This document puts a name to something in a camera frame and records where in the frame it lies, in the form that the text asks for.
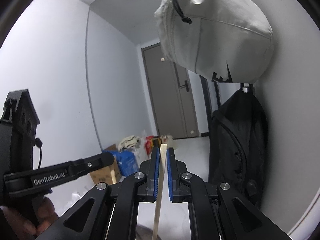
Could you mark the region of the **person's left hand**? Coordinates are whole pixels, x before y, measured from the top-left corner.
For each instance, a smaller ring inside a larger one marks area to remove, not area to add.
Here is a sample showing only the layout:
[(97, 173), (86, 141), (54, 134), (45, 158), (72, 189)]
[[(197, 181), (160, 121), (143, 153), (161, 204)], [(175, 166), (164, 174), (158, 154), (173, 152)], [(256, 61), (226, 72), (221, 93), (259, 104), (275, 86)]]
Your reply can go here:
[(58, 219), (52, 201), (39, 198), (37, 208), (31, 214), (12, 207), (1, 206), (1, 239), (36, 239)]

